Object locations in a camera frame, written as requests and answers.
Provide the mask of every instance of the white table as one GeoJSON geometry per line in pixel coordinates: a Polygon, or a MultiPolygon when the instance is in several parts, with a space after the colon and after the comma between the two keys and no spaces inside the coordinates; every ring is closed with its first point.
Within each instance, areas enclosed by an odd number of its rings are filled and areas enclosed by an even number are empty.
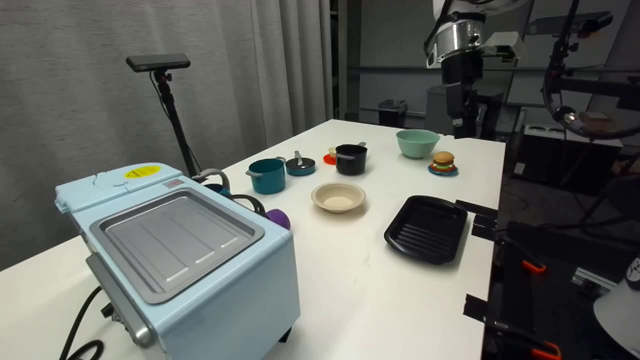
{"type": "MultiPolygon", "coordinates": [[[[292,222],[301,316],[289,342],[275,345],[267,359],[479,359],[483,325],[462,311],[468,293],[486,300],[493,243],[469,234],[474,215],[467,219],[458,257],[447,265],[406,259],[383,233],[411,195],[497,208],[504,144],[443,136],[435,151],[452,152],[460,174],[437,177],[426,170],[429,159],[401,155],[396,131],[330,120],[225,169],[234,193],[254,195],[267,209],[284,210],[292,222]],[[360,141],[369,148],[364,175],[342,176],[323,163],[329,146],[360,141]],[[281,193],[256,194],[244,174],[248,165],[291,158],[294,150],[316,160],[316,173],[287,176],[281,193]],[[329,181],[361,186],[365,206],[343,215],[314,206],[311,191],[329,181]]],[[[98,285],[84,262],[88,254],[76,237],[0,272],[2,358],[59,356],[81,304],[98,285]]],[[[103,359],[142,359],[123,327],[101,316],[107,302],[104,293],[94,300],[72,351],[99,338],[106,344],[103,359]]]]}

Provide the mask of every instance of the black baking tray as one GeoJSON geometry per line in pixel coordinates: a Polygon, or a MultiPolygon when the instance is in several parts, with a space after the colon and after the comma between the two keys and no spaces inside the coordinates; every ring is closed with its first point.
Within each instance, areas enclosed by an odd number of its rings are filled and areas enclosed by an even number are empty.
{"type": "Polygon", "coordinates": [[[391,247],[411,258],[444,264],[456,258],[467,221],[461,206],[437,197],[414,195],[385,231],[391,247]]]}

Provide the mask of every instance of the light blue toaster oven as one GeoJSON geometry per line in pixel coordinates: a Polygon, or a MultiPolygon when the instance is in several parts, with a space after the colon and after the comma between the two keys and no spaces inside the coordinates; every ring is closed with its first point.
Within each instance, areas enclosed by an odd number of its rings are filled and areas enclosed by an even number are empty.
{"type": "Polygon", "coordinates": [[[300,315],[291,233],[160,163],[56,187],[147,359],[258,360],[300,315]]]}

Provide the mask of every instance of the yellow warning label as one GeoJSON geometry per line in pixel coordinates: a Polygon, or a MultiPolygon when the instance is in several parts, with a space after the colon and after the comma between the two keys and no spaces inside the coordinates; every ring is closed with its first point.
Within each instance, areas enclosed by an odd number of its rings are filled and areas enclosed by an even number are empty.
{"type": "Polygon", "coordinates": [[[137,179],[139,177],[145,177],[145,176],[153,175],[158,171],[160,171],[160,167],[158,167],[158,166],[139,167],[139,168],[135,168],[135,169],[131,170],[130,172],[124,174],[124,177],[126,177],[127,179],[137,179]]]}

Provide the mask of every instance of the purple ball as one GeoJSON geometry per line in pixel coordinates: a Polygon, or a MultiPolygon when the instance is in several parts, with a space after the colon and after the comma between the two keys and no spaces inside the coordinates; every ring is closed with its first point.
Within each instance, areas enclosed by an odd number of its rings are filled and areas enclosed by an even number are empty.
{"type": "Polygon", "coordinates": [[[284,227],[285,229],[291,230],[291,221],[289,220],[287,214],[284,213],[284,211],[280,209],[271,209],[267,211],[267,217],[269,218],[269,220],[284,227]]]}

